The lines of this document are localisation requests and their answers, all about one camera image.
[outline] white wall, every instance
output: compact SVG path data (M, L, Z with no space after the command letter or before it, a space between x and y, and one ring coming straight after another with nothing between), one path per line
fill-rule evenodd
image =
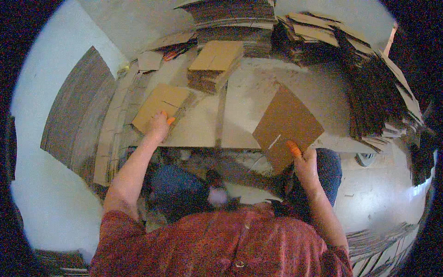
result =
M79 0L112 42L130 59L143 46L193 23L192 16L175 7L176 0Z
M320 12L336 17L347 26L363 33L373 47L387 42L394 18L378 0L277 0L276 14Z
M26 236L39 249L83 249L86 260L97 247L101 206L80 177L40 149L40 141L58 90L92 45L116 76L123 54L78 2L66 1L32 46L11 106L18 144L12 195Z

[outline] forearm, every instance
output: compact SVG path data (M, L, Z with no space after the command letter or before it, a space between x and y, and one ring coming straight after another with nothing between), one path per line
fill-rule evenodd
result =
M138 219L136 203L140 196L149 161L157 148L145 137L111 182L103 205L104 213L121 210Z
M349 250L348 241L332 206L317 179L304 186L309 201L311 217L317 233L333 246L345 246Z

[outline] hand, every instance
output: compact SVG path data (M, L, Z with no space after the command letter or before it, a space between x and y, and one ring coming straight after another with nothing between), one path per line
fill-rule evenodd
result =
M160 144L166 137L169 125L174 119L174 117L167 119L166 112L157 112L147 125L146 138L151 143Z
M295 142L287 141L286 145L294 156L294 172L303 188L308 190L313 186L318 186L320 181L317 172L317 151L313 148L308 148L302 154Z

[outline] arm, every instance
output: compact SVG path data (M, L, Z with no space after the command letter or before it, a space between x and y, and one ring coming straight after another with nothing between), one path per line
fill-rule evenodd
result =
M288 142L288 146L294 156L295 173L309 201L315 230L326 243L333 246L344 246L346 251L349 251L345 232L319 181L317 152L310 148L302 155L295 143Z
M103 204L103 214L117 210L138 220L137 199L149 160L168 132L166 119L165 113L157 113L147 126L147 135L112 180Z

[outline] red shirt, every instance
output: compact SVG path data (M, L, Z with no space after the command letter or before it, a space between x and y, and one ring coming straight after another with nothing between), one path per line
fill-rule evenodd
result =
M189 215L146 233L120 211L104 215L91 276L352 276L344 247L264 206Z

